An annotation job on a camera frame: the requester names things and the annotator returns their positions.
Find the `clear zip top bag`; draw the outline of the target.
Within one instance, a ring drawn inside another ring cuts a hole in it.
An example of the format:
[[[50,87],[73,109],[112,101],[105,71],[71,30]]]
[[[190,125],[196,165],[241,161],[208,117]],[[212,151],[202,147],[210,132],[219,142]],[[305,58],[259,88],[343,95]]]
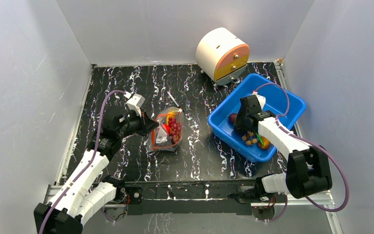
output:
[[[184,112],[179,107],[169,107],[156,118],[156,127],[147,140],[148,152],[175,152],[183,139]]]

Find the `yellow banana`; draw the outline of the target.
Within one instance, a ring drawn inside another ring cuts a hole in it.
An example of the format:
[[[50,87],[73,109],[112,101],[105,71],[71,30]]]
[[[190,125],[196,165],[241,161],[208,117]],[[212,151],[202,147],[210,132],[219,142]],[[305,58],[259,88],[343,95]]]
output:
[[[178,111],[170,111],[168,112],[167,117],[175,117],[177,116],[177,114],[178,114]]]

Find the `light purple grape bunch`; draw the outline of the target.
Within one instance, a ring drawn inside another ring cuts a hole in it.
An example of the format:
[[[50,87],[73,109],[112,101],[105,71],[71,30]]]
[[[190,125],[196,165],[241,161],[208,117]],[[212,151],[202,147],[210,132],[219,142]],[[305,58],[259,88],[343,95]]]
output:
[[[171,140],[174,144],[182,139],[182,124],[176,117],[168,117],[167,125],[170,128]]]

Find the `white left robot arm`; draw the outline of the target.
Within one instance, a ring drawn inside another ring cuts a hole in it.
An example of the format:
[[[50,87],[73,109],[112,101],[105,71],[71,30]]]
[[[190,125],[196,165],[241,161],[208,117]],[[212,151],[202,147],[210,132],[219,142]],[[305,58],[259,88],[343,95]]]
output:
[[[138,134],[146,136],[159,123],[145,111],[130,110],[113,118],[111,128],[98,126],[84,156],[62,188],[46,203],[34,209],[39,234],[80,234],[85,223],[105,204],[122,202],[126,190],[121,182],[108,178],[91,190],[93,182],[122,146],[122,140]]]

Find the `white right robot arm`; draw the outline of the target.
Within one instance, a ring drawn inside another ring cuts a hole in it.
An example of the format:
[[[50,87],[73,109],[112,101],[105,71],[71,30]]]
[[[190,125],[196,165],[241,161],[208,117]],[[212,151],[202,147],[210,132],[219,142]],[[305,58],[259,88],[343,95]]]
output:
[[[256,95],[243,97],[240,103],[234,127],[266,138],[287,161],[285,173],[256,179],[254,190],[259,201],[267,202],[275,193],[303,198],[331,189],[329,160],[324,150],[299,140],[275,114],[262,110]]]

